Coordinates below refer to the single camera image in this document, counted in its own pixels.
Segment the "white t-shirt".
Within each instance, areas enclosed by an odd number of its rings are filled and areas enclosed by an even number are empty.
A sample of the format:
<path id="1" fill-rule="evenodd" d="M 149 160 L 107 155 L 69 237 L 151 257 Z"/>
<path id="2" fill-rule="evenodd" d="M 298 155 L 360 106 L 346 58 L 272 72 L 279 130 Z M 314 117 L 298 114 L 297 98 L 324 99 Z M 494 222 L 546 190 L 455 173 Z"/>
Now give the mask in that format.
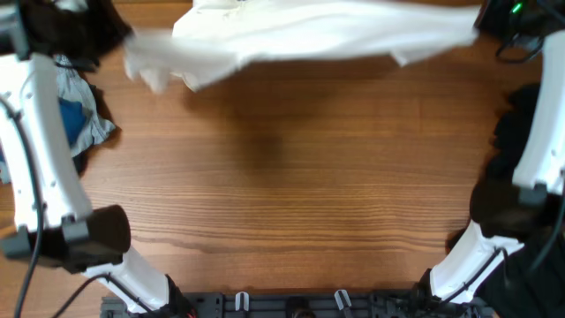
<path id="1" fill-rule="evenodd" d="M 391 56 L 401 65 L 469 46 L 480 8 L 404 1 L 196 1 L 170 30 L 138 29 L 124 68 L 156 93 L 198 91 L 254 62 Z"/>

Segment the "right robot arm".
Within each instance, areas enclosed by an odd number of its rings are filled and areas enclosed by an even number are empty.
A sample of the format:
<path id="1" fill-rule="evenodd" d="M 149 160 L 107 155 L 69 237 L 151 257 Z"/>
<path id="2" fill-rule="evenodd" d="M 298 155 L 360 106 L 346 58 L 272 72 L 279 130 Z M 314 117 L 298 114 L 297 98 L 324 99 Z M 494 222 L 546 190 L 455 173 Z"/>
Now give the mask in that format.
<path id="1" fill-rule="evenodd" d="M 564 314 L 564 4 L 487 1 L 479 30 L 543 57 L 538 84 L 509 96 L 498 154 L 471 193 L 446 258 L 396 301 L 409 317 Z"/>

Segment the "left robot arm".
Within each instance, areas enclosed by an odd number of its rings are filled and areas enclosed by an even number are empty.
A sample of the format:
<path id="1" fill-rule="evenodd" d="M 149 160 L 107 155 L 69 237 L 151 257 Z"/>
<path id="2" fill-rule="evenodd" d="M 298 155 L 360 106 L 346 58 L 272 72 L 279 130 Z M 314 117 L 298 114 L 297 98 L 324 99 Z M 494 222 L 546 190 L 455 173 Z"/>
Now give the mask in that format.
<path id="1" fill-rule="evenodd" d="M 110 1 L 1 4 L 1 148 L 16 232 L 4 256 L 62 268 L 117 295 L 133 317 L 193 317 L 173 280 L 132 246 L 118 205 L 93 208 L 79 180 L 57 94 L 57 56 L 97 63 L 132 35 Z"/>

